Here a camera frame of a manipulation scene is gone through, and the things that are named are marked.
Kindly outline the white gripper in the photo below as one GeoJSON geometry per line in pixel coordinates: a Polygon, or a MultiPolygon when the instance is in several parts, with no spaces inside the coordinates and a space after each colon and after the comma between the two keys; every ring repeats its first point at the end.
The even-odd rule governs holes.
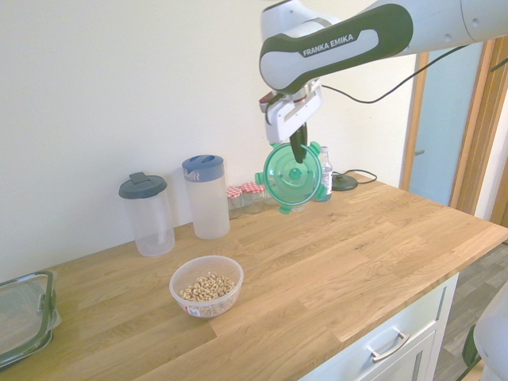
{"type": "Polygon", "coordinates": [[[267,108],[265,129],[270,143],[283,143],[290,138],[294,159],[301,164],[305,159],[308,143],[308,120],[322,106],[321,86],[313,85],[309,94],[299,102],[283,96],[274,105],[267,108]]]}

